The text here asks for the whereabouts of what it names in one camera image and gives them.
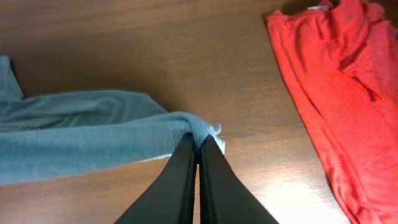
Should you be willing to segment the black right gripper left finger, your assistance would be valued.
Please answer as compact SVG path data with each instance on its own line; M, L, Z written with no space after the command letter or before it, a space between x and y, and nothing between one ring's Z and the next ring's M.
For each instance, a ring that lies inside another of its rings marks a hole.
M196 147L184 134L164 169L116 224L182 224L193 222Z

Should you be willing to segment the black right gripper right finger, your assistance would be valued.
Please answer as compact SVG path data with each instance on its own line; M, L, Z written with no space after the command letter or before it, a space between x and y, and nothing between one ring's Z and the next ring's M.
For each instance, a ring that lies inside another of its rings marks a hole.
M237 178L211 135L200 146L199 166L201 223L277 223Z

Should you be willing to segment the light blue t-shirt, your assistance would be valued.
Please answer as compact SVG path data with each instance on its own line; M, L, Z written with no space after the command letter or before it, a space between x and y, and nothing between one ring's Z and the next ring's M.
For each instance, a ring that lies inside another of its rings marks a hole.
M169 112L133 91L75 91L27 98L1 57L1 184L80 175L169 157L186 133L196 144L220 126Z

